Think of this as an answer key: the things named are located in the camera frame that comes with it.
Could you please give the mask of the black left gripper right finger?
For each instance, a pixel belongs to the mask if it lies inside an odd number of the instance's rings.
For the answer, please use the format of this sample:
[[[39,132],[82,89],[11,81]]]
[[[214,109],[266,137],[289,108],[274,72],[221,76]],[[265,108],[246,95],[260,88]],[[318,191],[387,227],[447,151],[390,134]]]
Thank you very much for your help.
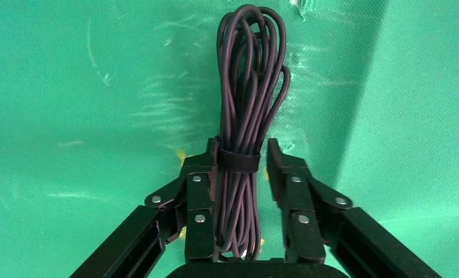
[[[268,140],[267,171],[282,215],[285,262],[297,277],[437,277],[352,200]]]

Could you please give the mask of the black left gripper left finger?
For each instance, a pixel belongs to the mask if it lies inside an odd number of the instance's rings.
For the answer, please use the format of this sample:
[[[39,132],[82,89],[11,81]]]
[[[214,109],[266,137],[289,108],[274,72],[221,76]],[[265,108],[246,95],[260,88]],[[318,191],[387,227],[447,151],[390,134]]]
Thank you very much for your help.
[[[196,267],[216,261],[212,203],[218,141],[185,159],[180,174],[148,195],[72,274],[72,277],[148,277],[166,245],[183,228],[185,264],[169,277],[198,277]]]

